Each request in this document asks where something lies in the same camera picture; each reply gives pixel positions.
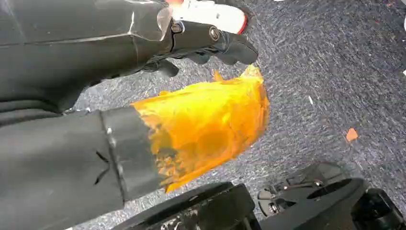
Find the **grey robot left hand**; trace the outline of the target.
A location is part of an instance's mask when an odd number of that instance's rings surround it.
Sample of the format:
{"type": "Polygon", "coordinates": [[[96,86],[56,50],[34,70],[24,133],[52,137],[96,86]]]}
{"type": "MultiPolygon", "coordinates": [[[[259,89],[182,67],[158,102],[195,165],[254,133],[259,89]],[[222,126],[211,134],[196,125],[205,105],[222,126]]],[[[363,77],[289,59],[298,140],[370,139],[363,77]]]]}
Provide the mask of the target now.
{"type": "Polygon", "coordinates": [[[243,36],[175,21],[159,0],[1,1],[1,229],[68,229],[243,152],[269,112],[257,58],[243,36]],[[121,108],[73,110],[103,80],[173,77],[170,58],[211,57],[247,69],[121,108]]]}

